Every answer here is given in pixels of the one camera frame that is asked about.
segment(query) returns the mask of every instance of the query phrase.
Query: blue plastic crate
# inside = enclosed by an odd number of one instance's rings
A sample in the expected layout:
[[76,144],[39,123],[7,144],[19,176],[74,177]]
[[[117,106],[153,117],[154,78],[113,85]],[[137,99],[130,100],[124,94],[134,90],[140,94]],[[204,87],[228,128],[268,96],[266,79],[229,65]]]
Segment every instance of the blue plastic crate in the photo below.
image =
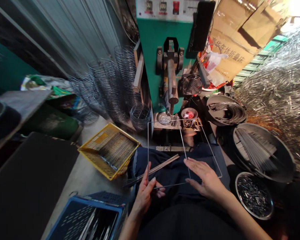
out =
[[108,192],[99,192],[85,197],[71,197],[47,239],[79,239],[87,221],[96,207],[118,213],[113,231],[108,238],[109,240],[118,239],[126,215],[126,204],[123,197]]

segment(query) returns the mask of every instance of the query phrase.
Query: red switch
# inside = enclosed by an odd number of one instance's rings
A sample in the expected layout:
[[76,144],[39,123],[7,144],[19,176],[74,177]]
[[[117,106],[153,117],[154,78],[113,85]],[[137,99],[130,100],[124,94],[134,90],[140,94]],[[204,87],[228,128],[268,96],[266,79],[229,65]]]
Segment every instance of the red switch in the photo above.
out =
[[174,15],[179,15],[179,6],[180,6],[179,1],[173,1],[173,11],[172,11],[172,13]]

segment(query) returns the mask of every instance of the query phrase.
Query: machine control panel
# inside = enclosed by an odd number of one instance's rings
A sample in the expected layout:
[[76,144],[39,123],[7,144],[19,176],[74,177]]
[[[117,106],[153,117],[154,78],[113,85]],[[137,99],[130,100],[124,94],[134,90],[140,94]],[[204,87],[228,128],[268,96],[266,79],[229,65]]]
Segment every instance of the machine control panel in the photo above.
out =
[[193,22],[200,0],[137,0],[137,18]]

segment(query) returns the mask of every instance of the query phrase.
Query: cardboard box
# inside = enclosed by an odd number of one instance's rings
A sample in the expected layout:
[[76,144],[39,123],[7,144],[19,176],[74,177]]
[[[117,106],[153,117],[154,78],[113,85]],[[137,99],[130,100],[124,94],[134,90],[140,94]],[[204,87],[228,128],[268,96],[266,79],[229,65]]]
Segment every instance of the cardboard box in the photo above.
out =
[[276,13],[267,2],[263,2],[242,25],[242,29],[258,46],[264,47],[280,33],[283,22],[283,17]]
[[216,70],[232,80],[277,34],[281,16],[262,0],[221,0],[213,17],[213,52],[228,54]]
[[221,0],[213,17],[213,28],[231,37],[256,9],[247,1]]
[[255,53],[248,52],[242,45],[218,30],[212,30],[210,37],[215,44],[212,51],[219,53],[221,50],[221,53],[229,56],[226,59],[221,59],[219,65],[215,68],[228,81],[231,81],[258,53],[258,51]]

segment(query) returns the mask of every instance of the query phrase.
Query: fan grille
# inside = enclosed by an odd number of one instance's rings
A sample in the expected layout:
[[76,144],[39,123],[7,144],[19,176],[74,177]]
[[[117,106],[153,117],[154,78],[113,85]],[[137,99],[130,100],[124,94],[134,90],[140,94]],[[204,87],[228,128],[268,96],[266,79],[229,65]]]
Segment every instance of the fan grille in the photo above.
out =
[[193,95],[201,93],[202,82],[200,76],[197,74],[183,75],[182,87],[184,95]]

